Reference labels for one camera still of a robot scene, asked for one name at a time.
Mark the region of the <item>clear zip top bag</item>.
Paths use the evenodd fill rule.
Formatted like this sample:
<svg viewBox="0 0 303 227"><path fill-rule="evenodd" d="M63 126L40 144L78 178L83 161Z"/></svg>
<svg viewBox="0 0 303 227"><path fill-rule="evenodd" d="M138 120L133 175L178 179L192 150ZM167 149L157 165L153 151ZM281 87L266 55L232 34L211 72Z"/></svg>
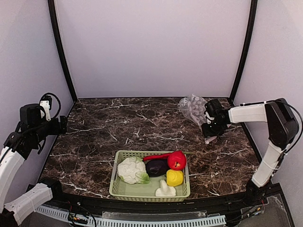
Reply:
<svg viewBox="0 0 303 227"><path fill-rule="evenodd" d="M206 103L207 101L204 98L191 94L179 101L179 109L186 119L201 128L202 124L207 122L204 114Z"/></svg>

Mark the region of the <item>white cauliflower toy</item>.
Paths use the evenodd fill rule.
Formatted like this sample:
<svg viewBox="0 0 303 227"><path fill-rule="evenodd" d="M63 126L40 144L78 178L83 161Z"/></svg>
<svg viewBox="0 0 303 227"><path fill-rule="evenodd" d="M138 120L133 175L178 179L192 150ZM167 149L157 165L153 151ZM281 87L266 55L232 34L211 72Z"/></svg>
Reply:
<svg viewBox="0 0 303 227"><path fill-rule="evenodd" d="M127 157L117 166L120 179L128 184L149 184L145 163L140 157Z"/></svg>

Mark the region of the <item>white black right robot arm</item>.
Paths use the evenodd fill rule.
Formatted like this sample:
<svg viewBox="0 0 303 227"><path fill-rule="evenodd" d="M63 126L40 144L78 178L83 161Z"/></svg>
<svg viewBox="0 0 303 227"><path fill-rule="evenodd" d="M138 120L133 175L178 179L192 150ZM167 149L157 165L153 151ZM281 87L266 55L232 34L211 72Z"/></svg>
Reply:
<svg viewBox="0 0 303 227"><path fill-rule="evenodd" d="M225 108L218 99L205 104L206 123L202 124L205 138L221 136L233 123L264 122L267 124L268 146L256 172L246 184L242 201L253 205L266 193L268 183L279 170L284 157L303 133L303 119L284 98L242 103Z"/></svg>

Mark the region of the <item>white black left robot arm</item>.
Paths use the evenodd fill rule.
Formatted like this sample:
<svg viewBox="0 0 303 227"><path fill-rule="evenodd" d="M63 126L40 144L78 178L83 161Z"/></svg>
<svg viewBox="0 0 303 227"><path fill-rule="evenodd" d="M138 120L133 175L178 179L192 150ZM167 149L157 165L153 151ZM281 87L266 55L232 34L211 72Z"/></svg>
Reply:
<svg viewBox="0 0 303 227"><path fill-rule="evenodd" d="M58 180L43 178L33 188L6 203L7 193L17 171L27 160L32 150L42 151L41 142L48 136L67 132L65 116L50 116L50 104L41 101L20 108L20 121L6 141L0 153L0 225L18 227L36 209L51 199L62 196Z"/></svg>

